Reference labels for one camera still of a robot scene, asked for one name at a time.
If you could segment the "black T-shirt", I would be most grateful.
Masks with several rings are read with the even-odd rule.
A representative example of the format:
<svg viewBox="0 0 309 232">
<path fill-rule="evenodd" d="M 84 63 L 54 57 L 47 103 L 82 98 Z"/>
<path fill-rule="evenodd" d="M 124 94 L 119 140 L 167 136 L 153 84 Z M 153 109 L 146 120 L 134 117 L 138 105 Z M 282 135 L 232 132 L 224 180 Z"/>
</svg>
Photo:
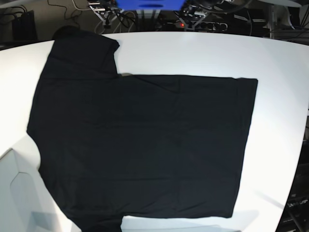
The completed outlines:
<svg viewBox="0 0 309 232">
<path fill-rule="evenodd" d="M 124 216 L 230 218 L 258 81 L 117 72 L 116 40 L 61 28 L 39 78 L 27 134 L 39 173 L 84 232 Z"/>
</svg>

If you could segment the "black power strip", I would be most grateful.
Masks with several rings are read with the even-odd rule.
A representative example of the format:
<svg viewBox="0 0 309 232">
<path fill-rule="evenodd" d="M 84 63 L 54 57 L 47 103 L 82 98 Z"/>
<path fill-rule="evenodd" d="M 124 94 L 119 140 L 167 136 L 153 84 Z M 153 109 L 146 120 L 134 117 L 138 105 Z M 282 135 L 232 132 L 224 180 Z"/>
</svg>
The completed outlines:
<svg viewBox="0 0 309 232">
<path fill-rule="evenodd" d="M 192 21 L 189 24 L 185 24 L 181 21 L 168 22 L 168 28 L 179 29 L 184 31 L 206 31 L 206 32 L 226 32 L 228 29 L 228 24 L 220 22 L 210 22 L 202 21 L 198 23 L 197 21 Z"/>
</svg>

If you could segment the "blue plastic box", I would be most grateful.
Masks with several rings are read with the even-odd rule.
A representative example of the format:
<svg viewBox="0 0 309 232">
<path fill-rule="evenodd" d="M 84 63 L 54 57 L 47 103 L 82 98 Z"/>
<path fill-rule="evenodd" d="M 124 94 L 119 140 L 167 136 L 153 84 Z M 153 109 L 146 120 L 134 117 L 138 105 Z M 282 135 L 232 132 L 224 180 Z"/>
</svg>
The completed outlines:
<svg viewBox="0 0 309 232">
<path fill-rule="evenodd" d="M 117 6 L 124 10 L 168 10 L 181 9 L 185 0 L 117 0 Z"/>
</svg>

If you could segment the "black equipment box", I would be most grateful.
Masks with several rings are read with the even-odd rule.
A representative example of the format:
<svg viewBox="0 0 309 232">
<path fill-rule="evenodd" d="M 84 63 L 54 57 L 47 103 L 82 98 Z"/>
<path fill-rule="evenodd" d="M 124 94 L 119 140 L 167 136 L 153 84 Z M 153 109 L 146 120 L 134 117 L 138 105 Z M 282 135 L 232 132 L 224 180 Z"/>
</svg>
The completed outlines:
<svg viewBox="0 0 309 232">
<path fill-rule="evenodd" d="M 15 41 L 36 41 L 38 39 L 34 11 L 21 14 L 11 22 Z"/>
</svg>

